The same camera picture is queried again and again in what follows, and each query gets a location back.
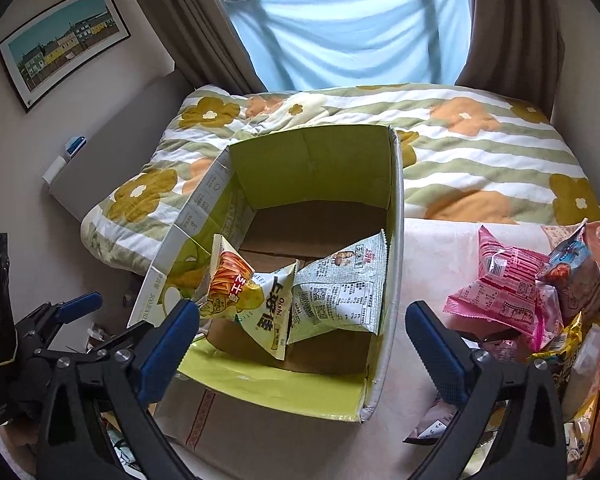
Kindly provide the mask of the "left brown curtain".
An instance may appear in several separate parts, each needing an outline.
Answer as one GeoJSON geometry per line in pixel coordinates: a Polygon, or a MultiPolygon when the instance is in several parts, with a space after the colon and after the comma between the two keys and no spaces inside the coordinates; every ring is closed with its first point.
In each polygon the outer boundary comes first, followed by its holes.
{"type": "Polygon", "coordinates": [[[219,0],[137,0],[149,24],[195,88],[214,84],[245,96],[266,90],[219,0]]]}

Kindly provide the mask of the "fries snack bag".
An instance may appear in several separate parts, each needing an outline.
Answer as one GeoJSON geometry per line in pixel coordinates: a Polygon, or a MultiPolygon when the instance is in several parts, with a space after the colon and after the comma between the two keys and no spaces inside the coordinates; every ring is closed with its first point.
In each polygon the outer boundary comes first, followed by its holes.
{"type": "Polygon", "coordinates": [[[221,234],[213,236],[210,282],[201,318],[224,318],[241,328],[270,356],[286,356],[292,285],[298,263],[274,272],[254,271],[221,234]]]}

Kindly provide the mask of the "floral striped duvet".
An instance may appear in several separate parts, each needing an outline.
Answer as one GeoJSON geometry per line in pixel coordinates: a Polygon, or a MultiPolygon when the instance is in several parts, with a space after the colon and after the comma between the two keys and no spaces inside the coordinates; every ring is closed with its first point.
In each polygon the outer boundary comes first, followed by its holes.
{"type": "Polygon", "coordinates": [[[436,84],[184,99],[151,159],[82,221],[90,253],[145,274],[172,226],[240,244],[255,212],[360,203],[407,218],[570,226],[600,205],[534,105],[436,84]]]}

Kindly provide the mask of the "framed houses picture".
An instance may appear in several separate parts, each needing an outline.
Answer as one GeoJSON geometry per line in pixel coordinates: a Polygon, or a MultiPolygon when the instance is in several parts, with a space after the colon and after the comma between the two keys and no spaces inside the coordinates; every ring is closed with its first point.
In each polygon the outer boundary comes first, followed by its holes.
{"type": "Polygon", "coordinates": [[[93,58],[129,39],[114,0],[61,0],[0,42],[0,58],[24,110],[93,58]]]}

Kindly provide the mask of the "brown curtain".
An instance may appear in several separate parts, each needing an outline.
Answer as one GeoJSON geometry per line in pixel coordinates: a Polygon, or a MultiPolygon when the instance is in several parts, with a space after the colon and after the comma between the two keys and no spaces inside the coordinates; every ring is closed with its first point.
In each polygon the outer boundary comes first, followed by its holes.
{"type": "Polygon", "coordinates": [[[458,86],[509,96],[549,116],[563,64],[557,0],[471,0],[471,39],[458,86]]]}
{"type": "Polygon", "coordinates": [[[195,88],[214,84],[245,96],[266,90],[219,0],[137,0],[149,24],[195,88]]]}

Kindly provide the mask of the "grey headboard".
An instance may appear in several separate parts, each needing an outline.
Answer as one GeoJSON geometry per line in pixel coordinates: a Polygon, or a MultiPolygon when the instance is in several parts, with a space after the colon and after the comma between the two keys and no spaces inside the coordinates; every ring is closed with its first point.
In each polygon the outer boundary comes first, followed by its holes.
{"type": "Polygon", "coordinates": [[[140,173],[171,119],[193,91],[180,70],[160,77],[87,140],[50,185],[50,196],[80,221],[140,173]]]}

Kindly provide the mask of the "blue window cloth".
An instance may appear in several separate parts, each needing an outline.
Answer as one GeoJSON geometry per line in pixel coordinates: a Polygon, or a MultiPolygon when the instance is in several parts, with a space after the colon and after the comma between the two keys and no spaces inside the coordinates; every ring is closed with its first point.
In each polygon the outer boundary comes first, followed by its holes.
{"type": "Polygon", "coordinates": [[[269,91],[453,84],[470,0],[236,0],[226,12],[269,91]]]}

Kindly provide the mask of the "green cardboard box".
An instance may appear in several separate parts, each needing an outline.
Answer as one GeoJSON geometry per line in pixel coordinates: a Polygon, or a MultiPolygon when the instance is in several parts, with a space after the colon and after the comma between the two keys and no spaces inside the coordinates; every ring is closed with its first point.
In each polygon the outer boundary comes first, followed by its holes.
{"type": "Polygon", "coordinates": [[[213,236],[254,271],[303,268],[385,232],[379,333],[332,332],[291,344],[278,361],[241,326],[200,317],[176,373],[285,413],[365,422],[379,402],[395,333],[403,256],[400,142],[387,126],[332,125],[230,144],[193,189],[153,257],[130,321],[159,326],[181,299],[207,295],[213,236]]]}

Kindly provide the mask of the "white blue bottle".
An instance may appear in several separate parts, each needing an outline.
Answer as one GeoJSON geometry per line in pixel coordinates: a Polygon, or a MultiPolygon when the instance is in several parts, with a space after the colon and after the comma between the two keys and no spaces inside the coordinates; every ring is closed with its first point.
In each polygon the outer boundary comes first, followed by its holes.
{"type": "Polygon", "coordinates": [[[42,179],[47,186],[50,186],[53,183],[53,180],[55,180],[58,174],[60,174],[60,171],[68,165],[70,160],[73,159],[76,154],[78,154],[78,151],[83,148],[85,144],[85,136],[73,136],[66,142],[65,147],[62,149],[60,154],[54,159],[54,161],[42,175],[42,179]]]}

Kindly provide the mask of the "pale green snack bag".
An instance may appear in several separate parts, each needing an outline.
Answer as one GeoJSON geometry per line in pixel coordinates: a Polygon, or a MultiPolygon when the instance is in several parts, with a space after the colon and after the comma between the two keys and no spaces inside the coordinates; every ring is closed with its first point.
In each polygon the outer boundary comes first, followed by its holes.
{"type": "Polygon", "coordinates": [[[292,286],[288,341],[333,330],[377,335],[387,258],[387,238],[380,231],[303,266],[292,286]]]}

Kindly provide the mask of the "right brown curtain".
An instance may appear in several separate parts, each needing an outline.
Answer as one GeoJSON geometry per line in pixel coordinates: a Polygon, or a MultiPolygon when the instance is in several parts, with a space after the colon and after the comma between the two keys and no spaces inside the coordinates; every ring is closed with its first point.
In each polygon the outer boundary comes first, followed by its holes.
{"type": "Polygon", "coordinates": [[[557,0],[471,0],[471,39],[458,86],[509,96],[549,116],[563,64],[557,0]]]}

